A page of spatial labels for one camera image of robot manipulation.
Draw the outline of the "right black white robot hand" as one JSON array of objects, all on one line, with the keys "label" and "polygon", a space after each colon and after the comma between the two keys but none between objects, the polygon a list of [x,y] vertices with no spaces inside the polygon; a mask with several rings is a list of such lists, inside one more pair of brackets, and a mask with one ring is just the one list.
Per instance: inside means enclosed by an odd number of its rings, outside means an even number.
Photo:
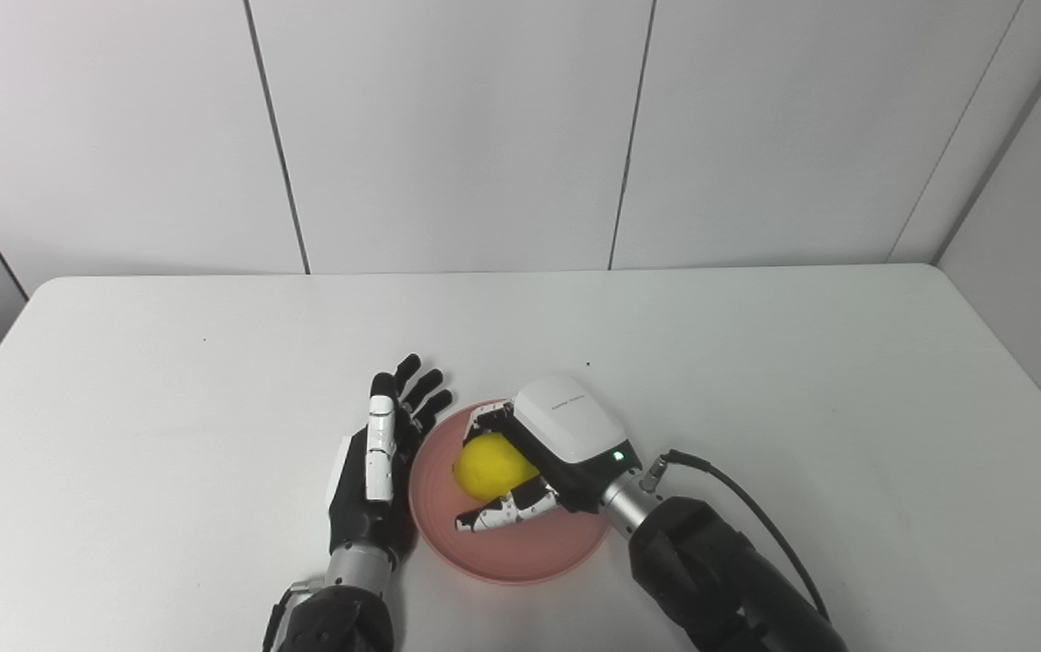
[{"label": "right black white robot hand", "polygon": [[511,399],[475,408],[465,440],[489,433],[503,434],[539,473],[457,515],[459,532],[510,527],[563,508],[605,515],[629,537],[657,504],[657,496],[639,486],[645,472],[624,427],[569,377],[532,381]]}]

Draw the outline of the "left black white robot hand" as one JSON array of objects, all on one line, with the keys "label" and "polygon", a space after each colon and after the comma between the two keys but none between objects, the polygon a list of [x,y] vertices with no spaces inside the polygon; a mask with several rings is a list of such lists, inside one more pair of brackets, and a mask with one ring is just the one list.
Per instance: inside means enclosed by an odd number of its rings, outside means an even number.
[{"label": "left black white robot hand", "polygon": [[373,546],[399,565],[412,550],[410,472],[439,413],[454,395],[439,369],[410,352],[392,372],[373,377],[369,423],[349,441],[329,504],[329,549]]}]

